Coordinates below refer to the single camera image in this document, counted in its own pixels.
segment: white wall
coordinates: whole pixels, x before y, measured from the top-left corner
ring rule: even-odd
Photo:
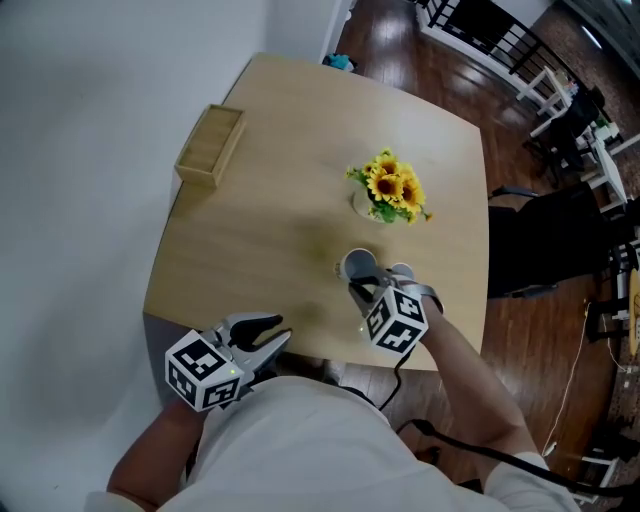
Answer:
[[[265,0],[0,4],[0,499],[81,510],[159,405],[142,304],[173,162]]]
[[[335,50],[351,0],[272,0],[267,48],[288,57],[322,62]]]
[[[555,0],[492,0],[527,28],[542,16]]]

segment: wrist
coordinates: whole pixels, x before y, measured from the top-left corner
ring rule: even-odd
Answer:
[[[429,348],[429,341],[437,336],[443,326],[447,323],[438,305],[431,297],[422,297],[422,308],[424,309],[425,316],[427,317],[428,330],[422,337],[420,342],[427,348]]]
[[[174,400],[164,410],[171,423],[183,427],[202,428],[209,411],[196,412],[182,399]]]

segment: hardwood floor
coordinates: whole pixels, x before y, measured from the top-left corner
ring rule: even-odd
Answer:
[[[402,89],[478,126],[482,134],[487,190],[502,184],[550,191],[536,178],[539,164],[521,143],[535,125],[535,110],[509,104],[513,90],[477,64],[420,33],[415,6],[402,0],[359,0],[347,22],[338,53],[358,64],[358,74]],[[580,344],[583,301],[596,292],[593,279],[562,283],[550,295],[494,300],[487,304],[483,358],[514,394],[542,449],[560,409]],[[612,342],[614,354],[618,346]],[[403,387],[385,413],[397,427],[410,418],[428,418],[455,434],[447,398],[437,373],[402,371]],[[606,418],[614,364],[605,343],[584,342],[567,405],[552,438],[558,447],[552,469],[576,478],[578,459],[594,428]],[[363,391],[381,404],[395,385],[390,370],[348,365],[342,385]],[[403,433],[419,453],[436,443],[412,429]],[[443,447],[438,467],[454,482],[474,478],[469,456]]]

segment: wooden box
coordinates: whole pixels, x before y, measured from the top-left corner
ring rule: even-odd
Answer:
[[[218,188],[245,124],[242,110],[209,105],[176,161],[180,178],[195,185]]]

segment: flower bouquet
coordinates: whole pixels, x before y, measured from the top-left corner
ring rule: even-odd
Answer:
[[[389,148],[383,149],[361,169],[349,167],[345,177],[364,187],[360,196],[356,192],[353,198],[354,209],[361,215],[387,224],[397,218],[409,224],[419,217],[431,218],[431,214],[424,210],[425,195],[413,167],[409,163],[398,162]],[[366,213],[361,205],[367,207]]]

